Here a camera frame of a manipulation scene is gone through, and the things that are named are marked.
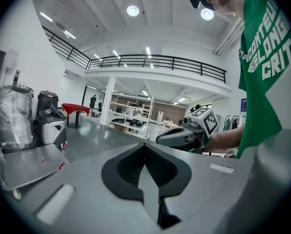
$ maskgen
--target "round ceiling light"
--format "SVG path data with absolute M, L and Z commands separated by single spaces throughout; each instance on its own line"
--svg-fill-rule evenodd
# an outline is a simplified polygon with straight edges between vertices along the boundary
M 209 10 L 209 9 L 203 9 L 200 12 L 200 15 L 205 20 L 211 20 L 211 19 L 213 19 L 213 11 L 212 10 Z
M 135 17 L 139 14 L 139 9 L 136 6 L 131 5 L 127 8 L 127 13 L 129 16 Z

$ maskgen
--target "black metal railing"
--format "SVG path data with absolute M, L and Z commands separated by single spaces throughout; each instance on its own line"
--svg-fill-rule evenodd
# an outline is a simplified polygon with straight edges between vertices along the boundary
M 87 69 L 90 65 L 91 59 L 77 48 L 64 41 L 61 37 L 57 36 L 47 28 L 43 27 L 52 47 L 55 52 L 62 58 L 73 61 L 80 67 Z
M 145 54 L 121 55 L 93 59 L 89 65 L 89 69 L 106 67 L 144 67 L 189 71 L 201 76 L 212 77 L 226 83 L 226 71 L 224 69 L 206 64 L 204 62 L 180 57 L 162 55 L 149 56 Z
M 62 38 L 43 27 L 55 52 L 84 69 L 106 68 L 106 67 L 144 67 L 160 68 L 170 70 L 188 71 L 201 76 L 211 77 L 216 80 L 225 81 L 224 69 L 213 65 L 180 57 L 162 55 L 121 55 L 103 57 L 100 59 L 90 59 L 84 53 L 73 47 Z

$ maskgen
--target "red table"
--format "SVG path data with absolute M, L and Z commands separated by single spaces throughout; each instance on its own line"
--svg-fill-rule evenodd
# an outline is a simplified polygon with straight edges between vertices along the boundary
M 88 107 L 84 107 L 84 106 L 80 106 L 80 105 L 75 105 L 75 104 L 69 104 L 69 103 L 63 103 L 62 104 L 62 108 L 63 110 L 66 111 L 67 113 L 67 124 L 66 126 L 71 127 L 71 128 L 79 128 L 81 127 L 79 125 L 79 114 L 80 112 L 85 112 L 87 113 L 87 116 L 89 115 L 89 108 Z M 76 120 L 75 123 L 69 123 L 69 115 L 73 112 L 76 112 Z

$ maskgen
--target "brown wall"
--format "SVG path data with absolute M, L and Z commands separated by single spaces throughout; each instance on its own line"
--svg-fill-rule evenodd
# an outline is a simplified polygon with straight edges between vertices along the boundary
M 179 124 L 179 120 L 183 120 L 184 115 L 185 115 L 185 108 L 175 107 L 175 106 L 165 105 L 165 104 L 160 104 L 160 103 L 154 103 L 152 120 L 157 120 L 159 111 L 164 112 L 163 120 L 166 120 L 166 116 L 167 116 L 176 125 Z

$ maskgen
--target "green t-shirt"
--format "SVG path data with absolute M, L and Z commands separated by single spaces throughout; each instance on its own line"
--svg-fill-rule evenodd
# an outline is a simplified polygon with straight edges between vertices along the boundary
M 239 88 L 247 92 L 247 117 L 236 158 L 291 129 L 291 23 L 275 0 L 245 0 L 244 23 Z

